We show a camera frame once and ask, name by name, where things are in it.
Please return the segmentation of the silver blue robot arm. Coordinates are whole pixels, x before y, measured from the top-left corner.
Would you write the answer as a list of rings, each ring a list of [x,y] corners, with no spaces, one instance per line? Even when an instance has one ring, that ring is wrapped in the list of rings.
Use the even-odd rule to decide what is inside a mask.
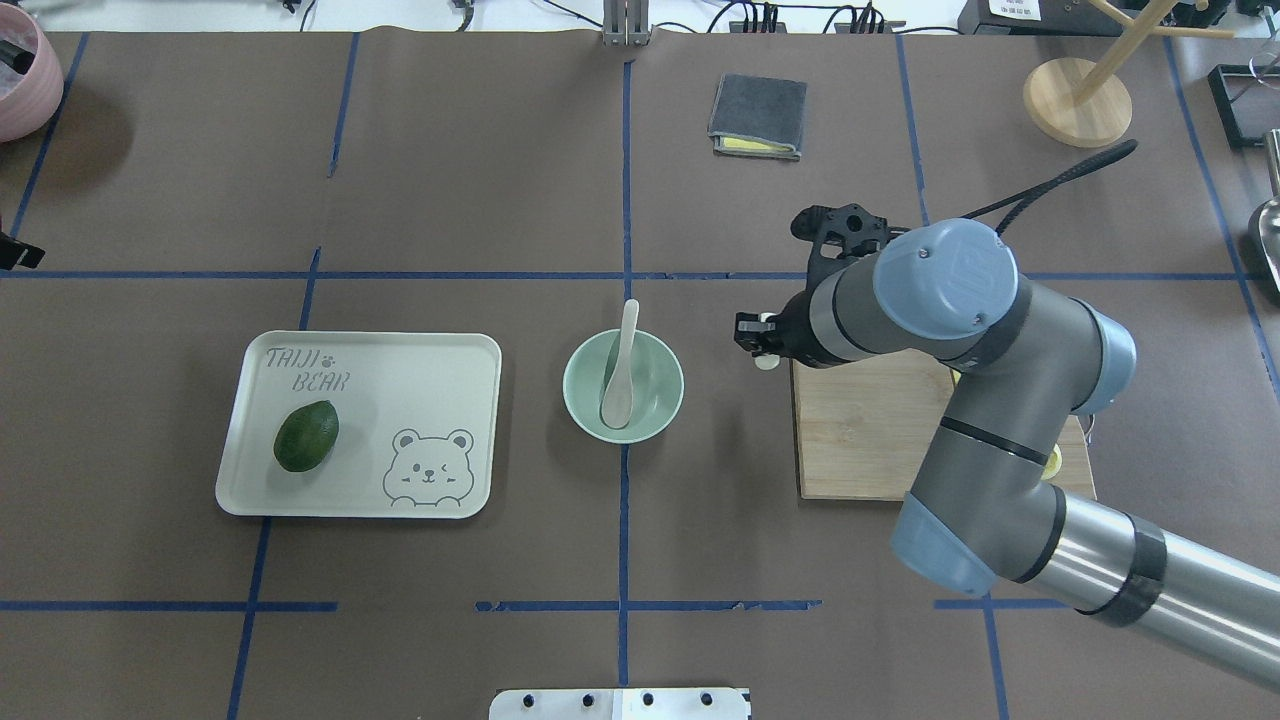
[[[911,229],[863,258],[812,250],[781,313],[733,338],[826,369],[905,350],[959,373],[891,546],[916,574],[982,596],[998,579],[1277,689],[1277,578],[1043,478],[1069,416],[1108,407],[1137,369],[1125,327],[1023,275],[973,219]]]

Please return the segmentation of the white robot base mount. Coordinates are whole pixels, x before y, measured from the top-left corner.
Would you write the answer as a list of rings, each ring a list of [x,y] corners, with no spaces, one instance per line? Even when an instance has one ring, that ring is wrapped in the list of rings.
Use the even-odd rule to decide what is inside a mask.
[[[502,691],[489,719],[753,719],[750,691],[732,687]]]

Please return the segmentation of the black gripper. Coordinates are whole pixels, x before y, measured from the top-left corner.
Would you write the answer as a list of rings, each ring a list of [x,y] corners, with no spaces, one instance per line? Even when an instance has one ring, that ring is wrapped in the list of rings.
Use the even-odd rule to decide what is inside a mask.
[[[787,341],[792,319],[780,313],[737,313],[733,342],[753,357],[792,357]]]

